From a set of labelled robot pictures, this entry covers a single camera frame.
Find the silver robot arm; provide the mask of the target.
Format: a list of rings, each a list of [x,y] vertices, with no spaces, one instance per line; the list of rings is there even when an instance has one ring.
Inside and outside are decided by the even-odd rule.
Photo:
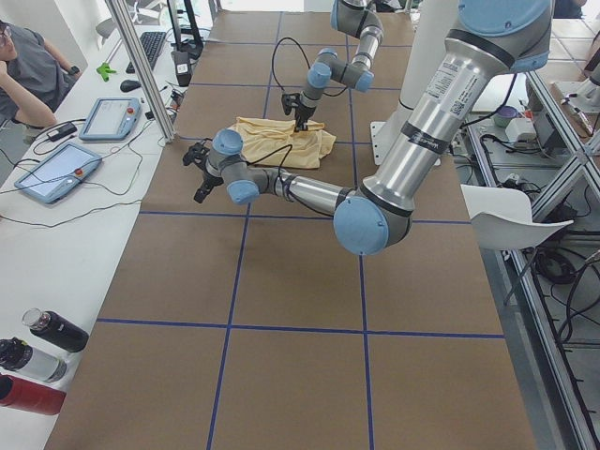
[[[224,128],[183,158],[202,170],[195,200],[218,186],[237,204],[269,193],[330,216],[337,240],[351,253],[371,255],[394,245],[411,228],[417,189],[490,80],[547,62],[553,10],[550,1],[424,2],[410,59],[420,76],[419,99],[383,124],[379,136],[387,150],[374,174],[350,189],[281,164],[260,168],[243,157],[240,134]]]
[[[366,92],[373,83],[371,71],[376,51],[383,40],[383,25],[374,7],[368,1],[336,1],[333,3],[330,23],[335,30],[358,39],[358,47],[351,61],[338,58],[336,51],[319,51],[307,72],[302,91],[287,102],[285,113],[294,113],[294,130],[308,129],[308,119],[314,114],[324,89],[331,82]]]

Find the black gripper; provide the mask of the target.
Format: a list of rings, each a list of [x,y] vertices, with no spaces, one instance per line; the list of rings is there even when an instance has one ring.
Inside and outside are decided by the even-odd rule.
[[[203,203],[205,199],[211,194],[212,188],[221,186],[223,184],[223,178],[220,176],[220,172],[216,169],[209,161],[204,162],[203,171],[203,184],[196,190],[193,200],[196,203]]]
[[[308,130],[308,120],[314,114],[315,108],[309,107],[302,102],[299,102],[295,109],[295,132],[302,132]]]

